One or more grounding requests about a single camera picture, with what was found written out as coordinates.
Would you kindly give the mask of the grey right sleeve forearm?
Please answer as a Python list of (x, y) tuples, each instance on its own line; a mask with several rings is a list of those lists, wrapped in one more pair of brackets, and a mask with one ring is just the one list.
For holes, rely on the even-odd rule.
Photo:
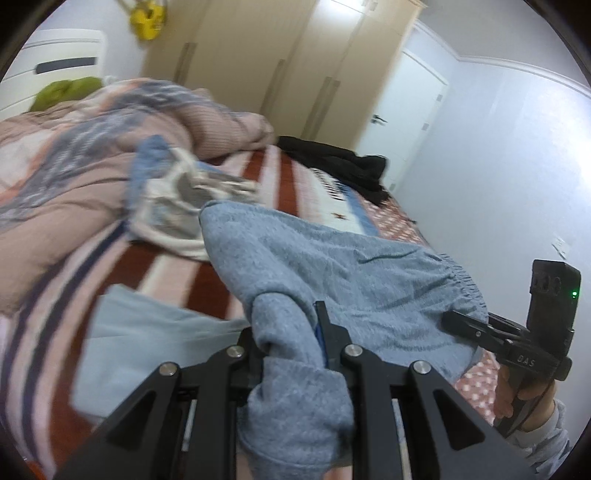
[(542, 426), (530, 432), (516, 430), (507, 439), (537, 479), (550, 479), (572, 450), (565, 412), (565, 405), (555, 399), (553, 414)]

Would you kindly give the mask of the person's right hand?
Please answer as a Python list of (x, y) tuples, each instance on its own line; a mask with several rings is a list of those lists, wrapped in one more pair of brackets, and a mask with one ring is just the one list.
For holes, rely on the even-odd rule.
[(553, 415), (555, 410), (554, 397), (556, 394), (556, 382), (544, 384), (541, 382), (531, 384), (528, 387), (516, 391), (510, 385), (511, 370), (507, 366), (501, 366), (498, 372), (498, 381), (495, 390), (493, 412), (497, 419), (511, 418), (514, 413), (513, 401), (537, 401), (536, 408), (521, 424), (521, 430), (531, 432), (543, 426)]

